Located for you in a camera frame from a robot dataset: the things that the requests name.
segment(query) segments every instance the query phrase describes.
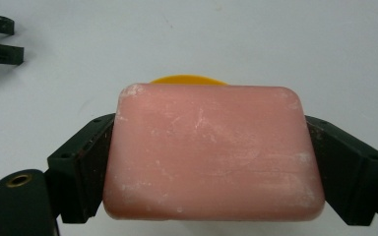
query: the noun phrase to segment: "yellow object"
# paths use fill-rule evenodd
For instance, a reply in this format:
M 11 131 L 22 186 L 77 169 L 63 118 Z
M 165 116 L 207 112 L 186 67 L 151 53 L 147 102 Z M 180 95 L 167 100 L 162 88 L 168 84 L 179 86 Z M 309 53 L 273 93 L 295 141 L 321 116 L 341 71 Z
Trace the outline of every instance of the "yellow object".
M 195 75 L 175 75 L 159 78 L 152 81 L 153 84 L 184 84 L 184 85 L 215 85 L 226 86 L 227 83 L 217 81 L 208 77 Z

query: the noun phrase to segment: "yellow lid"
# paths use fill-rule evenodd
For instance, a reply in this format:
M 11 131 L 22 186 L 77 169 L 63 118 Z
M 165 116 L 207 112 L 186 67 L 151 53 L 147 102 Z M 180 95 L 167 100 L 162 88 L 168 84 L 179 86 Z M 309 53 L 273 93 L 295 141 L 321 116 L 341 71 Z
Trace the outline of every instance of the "yellow lid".
M 153 84 L 184 84 L 184 85 L 215 85 L 226 86 L 227 83 L 217 81 L 208 77 L 196 75 L 175 75 L 159 78 L 152 81 Z

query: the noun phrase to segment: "soap bar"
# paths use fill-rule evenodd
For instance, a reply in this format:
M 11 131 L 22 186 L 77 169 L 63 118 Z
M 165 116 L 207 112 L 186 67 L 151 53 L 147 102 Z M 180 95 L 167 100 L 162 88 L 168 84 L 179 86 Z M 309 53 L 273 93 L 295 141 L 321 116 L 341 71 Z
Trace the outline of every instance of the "soap bar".
M 121 92 L 103 192 L 111 217 L 299 221 L 324 201 L 290 89 L 135 84 Z

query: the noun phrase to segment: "white surface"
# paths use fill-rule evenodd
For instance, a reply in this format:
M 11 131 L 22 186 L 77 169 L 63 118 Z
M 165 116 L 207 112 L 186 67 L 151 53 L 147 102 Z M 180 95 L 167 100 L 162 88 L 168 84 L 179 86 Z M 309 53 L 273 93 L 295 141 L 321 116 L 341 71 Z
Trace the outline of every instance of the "white surface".
M 308 115 L 378 148 L 378 1 L 0 0 L 26 62 L 0 65 L 0 179 L 115 111 L 127 85 L 200 74 L 284 86 Z M 310 222 L 116 221 L 103 208 L 62 235 L 376 235 L 326 205 Z

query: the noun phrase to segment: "white table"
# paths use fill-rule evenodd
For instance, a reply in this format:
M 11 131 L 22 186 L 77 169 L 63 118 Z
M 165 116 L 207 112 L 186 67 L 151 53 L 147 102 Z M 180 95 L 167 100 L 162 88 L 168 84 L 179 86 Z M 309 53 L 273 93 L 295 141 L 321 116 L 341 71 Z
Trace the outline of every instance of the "white table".
M 0 179 L 46 158 L 126 86 L 173 74 L 283 86 L 306 114 L 378 149 L 378 1 L 0 0 L 26 62 L 0 65 Z M 116 221 L 62 235 L 377 235 L 329 205 L 310 222 Z

